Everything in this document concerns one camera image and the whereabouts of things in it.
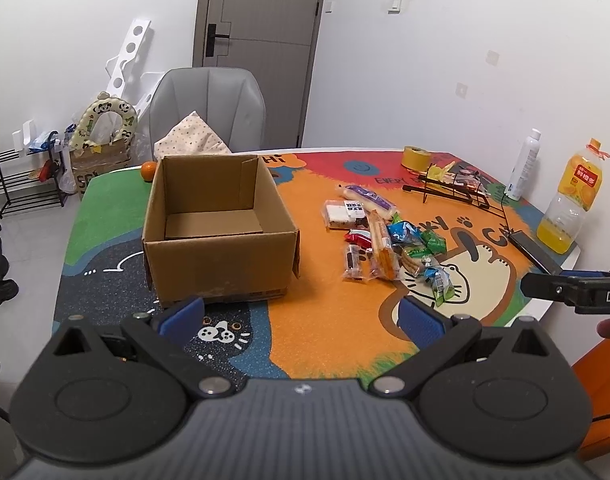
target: smartphone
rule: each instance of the smartphone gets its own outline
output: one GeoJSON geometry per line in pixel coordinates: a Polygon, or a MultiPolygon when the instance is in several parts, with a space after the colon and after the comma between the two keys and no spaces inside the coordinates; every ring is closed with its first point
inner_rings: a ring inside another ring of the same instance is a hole
{"type": "Polygon", "coordinates": [[[546,253],[535,240],[532,240],[523,231],[517,231],[509,235],[510,243],[521,251],[528,260],[546,274],[560,274],[560,265],[546,253]]]}

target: polka dot cloth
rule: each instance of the polka dot cloth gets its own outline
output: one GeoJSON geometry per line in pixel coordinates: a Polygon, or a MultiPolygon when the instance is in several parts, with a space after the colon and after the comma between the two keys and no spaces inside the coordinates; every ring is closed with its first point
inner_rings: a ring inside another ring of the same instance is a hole
{"type": "Polygon", "coordinates": [[[157,160],[163,155],[198,155],[199,153],[231,153],[231,151],[195,111],[154,144],[154,157],[157,160]]]}

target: yellow liquid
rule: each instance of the yellow liquid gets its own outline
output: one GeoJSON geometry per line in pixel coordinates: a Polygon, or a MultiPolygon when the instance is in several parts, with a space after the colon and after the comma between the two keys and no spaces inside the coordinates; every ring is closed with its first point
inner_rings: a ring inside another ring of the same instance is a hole
{"type": "Polygon", "coordinates": [[[536,230],[536,236],[555,253],[564,254],[572,245],[570,235],[561,231],[547,219],[541,220],[536,230]]]}

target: gray chair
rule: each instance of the gray chair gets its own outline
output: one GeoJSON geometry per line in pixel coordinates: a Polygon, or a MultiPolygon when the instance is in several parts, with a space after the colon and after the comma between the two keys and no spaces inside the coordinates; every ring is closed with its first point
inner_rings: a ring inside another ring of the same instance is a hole
{"type": "Polygon", "coordinates": [[[259,150],[265,102],[256,79],[242,68],[176,68],[167,72],[149,106],[154,143],[194,110],[232,152],[259,150]]]}

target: table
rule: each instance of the table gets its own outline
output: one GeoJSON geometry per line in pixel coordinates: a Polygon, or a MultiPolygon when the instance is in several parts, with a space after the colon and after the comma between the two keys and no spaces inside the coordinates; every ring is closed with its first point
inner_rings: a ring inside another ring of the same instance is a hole
{"type": "MultiPolygon", "coordinates": [[[[301,229],[301,275],[285,297],[270,301],[210,305],[205,325],[234,332],[233,342],[195,337],[185,348],[240,384],[265,378],[359,377],[364,383],[414,354],[416,346],[397,325],[399,301],[407,294],[432,304],[421,280],[349,283],[343,272],[343,232],[327,232],[321,216],[338,184],[361,184],[396,203],[402,217],[447,239],[442,264],[457,296],[438,308],[446,316],[467,313],[501,326],[519,313],[540,317],[549,303],[521,294],[521,277],[532,264],[508,243],[503,220],[474,206],[404,192],[414,177],[400,165],[399,151],[297,150],[263,153],[295,224],[301,229]]],[[[449,153],[434,153],[443,166],[472,168],[449,153]]],[[[492,200],[504,186],[484,175],[492,200]]],[[[136,311],[158,306],[147,290],[141,233],[150,184],[137,170],[95,177],[74,222],[58,290],[54,321],[84,314],[114,324],[136,311]]],[[[542,213],[525,200],[506,204],[510,227],[535,233],[542,213]]],[[[552,253],[572,268],[579,249],[552,253]]]]}

